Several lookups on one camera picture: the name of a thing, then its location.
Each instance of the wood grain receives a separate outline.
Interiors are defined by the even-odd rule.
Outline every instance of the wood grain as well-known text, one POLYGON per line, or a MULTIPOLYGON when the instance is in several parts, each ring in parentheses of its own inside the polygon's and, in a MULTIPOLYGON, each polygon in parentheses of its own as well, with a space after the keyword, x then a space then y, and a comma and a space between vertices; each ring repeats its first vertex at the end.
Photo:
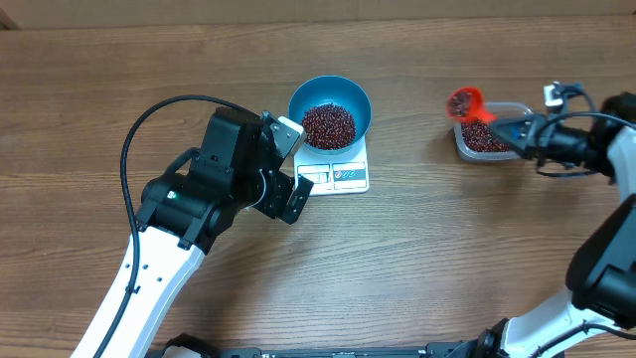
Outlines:
POLYGON ((629 15, 633 0, 0 0, 21 29, 629 15))
MULTIPOLYGON (((597 101, 635 91, 635 36, 631 16, 0 33, 0 356, 68 356, 81 339, 127 243, 118 157, 143 110, 202 93, 285 114, 322 74, 371 97, 371 191, 311 198, 293 226, 239 214, 155 344, 187 331, 220 347, 420 345, 527 312, 563 285, 616 190, 462 162, 444 100, 474 85, 542 109, 554 80, 597 101)), ((135 199, 200 144, 213 109, 177 103, 144 123, 135 199)), ((613 337, 571 350, 634 354, 613 337)))

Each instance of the clear plastic container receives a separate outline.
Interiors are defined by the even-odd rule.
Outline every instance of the clear plastic container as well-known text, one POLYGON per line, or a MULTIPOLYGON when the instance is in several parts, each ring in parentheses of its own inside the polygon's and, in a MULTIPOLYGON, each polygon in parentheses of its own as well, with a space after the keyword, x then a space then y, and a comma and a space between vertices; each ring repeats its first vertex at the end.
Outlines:
MULTIPOLYGON (((532 111, 522 103, 518 102, 486 102, 486 109, 497 115, 498 117, 521 117, 526 114, 532 114, 532 111)), ((461 133, 461 123, 455 123, 455 142, 457 142, 457 151, 459 156, 470 162, 498 162, 504 160, 515 160, 521 157, 514 151, 507 152, 476 152, 466 146, 464 136, 461 133)))

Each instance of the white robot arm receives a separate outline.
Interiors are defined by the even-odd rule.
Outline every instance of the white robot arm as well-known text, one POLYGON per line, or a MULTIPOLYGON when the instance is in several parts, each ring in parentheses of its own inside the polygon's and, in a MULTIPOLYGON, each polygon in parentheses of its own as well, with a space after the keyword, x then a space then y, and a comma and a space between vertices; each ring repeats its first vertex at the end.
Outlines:
MULTIPOLYGON (((155 105, 140 120, 163 105, 191 99, 176 98, 180 99, 155 105)), ((630 271, 636 257, 632 250, 634 240, 627 235, 628 231, 636 232, 636 130, 620 118, 627 125, 603 124, 601 134, 611 130, 614 133, 599 150, 583 145, 590 133, 562 127, 558 116, 503 119, 490 126, 527 159, 543 153, 550 159, 567 159, 614 178, 623 204, 576 254, 567 285, 558 294, 521 317, 503 320, 485 330, 478 340, 461 344, 446 355, 423 349, 418 351, 419 358, 422 354, 426 354, 423 358, 553 357, 602 333, 603 330, 593 328, 595 325, 629 328, 636 324, 636 272, 630 271), (535 138, 537 135, 550 140, 543 142, 543 138, 535 138), (615 253, 626 245, 629 254, 617 261, 615 253), (591 256, 590 250, 598 255, 591 256)), ((201 150, 184 153, 144 189, 143 204, 135 216, 140 228, 136 248, 140 254, 138 275, 113 333, 107 334, 135 267, 133 235, 115 281, 72 357, 144 357, 177 293, 199 268, 215 237, 230 227, 240 209, 254 206, 270 218, 295 222, 311 182, 303 178, 293 191, 293 179, 278 169, 303 140, 302 127, 287 118, 275 119, 267 112, 259 118, 246 110, 218 108, 201 150), (240 147, 253 152, 235 150, 240 147), (176 170, 189 159, 192 164, 188 175, 177 174, 176 170)), ((166 356, 168 352, 170 357, 203 356, 186 348, 168 350, 166 356)))

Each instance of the black cable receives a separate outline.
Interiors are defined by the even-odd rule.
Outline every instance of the black cable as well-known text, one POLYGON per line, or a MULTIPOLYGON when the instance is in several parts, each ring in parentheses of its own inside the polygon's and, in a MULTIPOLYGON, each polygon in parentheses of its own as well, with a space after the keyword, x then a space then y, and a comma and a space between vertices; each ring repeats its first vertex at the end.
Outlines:
POLYGON ((128 286, 126 287, 126 292, 121 299, 121 304, 119 304, 119 309, 117 309, 117 313, 115 317, 112 319, 112 323, 110 323, 110 327, 108 331, 104 335, 101 340, 101 344, 95 351, 93 358, 101 357, 101 354, 108 346, 108 342, 115 330, 117 329, 117 325, 123 316, 124 311, 126 310, 126 306, 128 305, 128 301, 130 301, 130 297, 135 289, 135 284, 137 282, 137 274, 139 272, 139 229, 137 228, 137 221, 135 219, 134 208, 132 207, 132 200, 130 199, 130 190, 128 190, 128 178, 126 175, 126 160, 128 158, 128 148, 130 147, 130 143, 132 142, 132 137, 135 135, 135 132, 146 120, 150 114, 154 113, 157 109, 164 107, 168 104, 172 104, 182 100, 202 100, 209 101, 216 104, 221 104, 224 106, 228 106, 230 108, 245 111, 247 113, 256 115, 255 113, 245 109, 239 105, 228 102, 226 100, 214 98, 207 95, 198 95, 198 94, 186 94, 186 95, 177 95, 172 98, 168 98, 160 101, 159 103, 148 108, 137 120, 132 124, 130 130, 128 131, 128 135, 126 135, 126 139, 123 142, 123 147, 121 148, 121 159, 119 162, 119 177, 121 179, 121 191, 123 192, 123 201, 126 206, 126 213, 128 214, 128 222, 130 223, 130 232, 132 235, 132 271, 130 272, 130 281, 128 282, 128 286))
POLYGON ((558 344, 565 342, 565 340, 573 337, 574 335, 580 333, 580 332, 585 332, 585 334, 587 334, 587 331, 590 329, 600 329, 603 330, 607 333, 613 334, 617 337, 620 338, 624 338, 624 339, 628 339, 628 340, 636 340, 636 335, 634 334, 629 334, 629 333, 625 333, 625 332, 621 332, 619 330, 604 326, 602 324, 595 324, 595 323, 583 323, 580 326, 572 329, 570 332, 564 334, 563 336, 555 339, 554 341, 548 343, 547 345, 543 346, 543 347, 539 347, 539 349, 537 350, 537 352, 535 352, 531 358, 539 358, 542 356, 542 354, 546 353, 549 349, 554 348, 555 346, 557 346, 558 344))
POLYGON ((185 152, 181 153, 181 155, 179 155, 177 159, 173 160, 170 165, 168 165, 166 171, 164 171, 164 174, 176 173, 177 170, 186 165, 188 160, 195 158, 197 155, 199 155, 199 148, 197 147, 192 147, 186 150, 185 152))
MULTIPOLYGON (((541 134, 544 131, 546 131, 546 129, 548 129, 548 127, 556 125, 557 123, 559 123, 562 120, 567 120, 569 118, 574 118, 574 117, 595 117, 595 118, 599 118, 599 119, 613 120, 615 122, 618 122, 620 124, 626 125, 626 126, 636 130, 636 124, 631 123, 631 122, 629 122, 629 121, 627 121, 625 119, 616 117, 614 115, 610 115, 610 114, 594 112, 594 111, 581 111, 581 112, 563 113, 563 114, 559 114, 556 117, 548 120, 541 128, 539 128, 539 130, 537 130, 537 133, 535 133, 535 144, 537 145, 537 148, 540 148, 539 139, 541 138, 541 134)), ((576 145, 580 145, 580 143, 579 142, 575 143, 572 146, 572 148, 570 148, 568 150, 574 149, 576 145)), ((596 172, 593 172, 593 171, 577 172, 577 173, 547 173, 547 172, 540 171, 539 169, 541 167, 542 166, 538 166, 537 167, 537 169, 536 169, 537 173, 539 173, 541 175, 544 175, 544 176, 553 177, 553 178, 588 176, 588 175, 592 175, 592 174, 596 173, 596 172)))

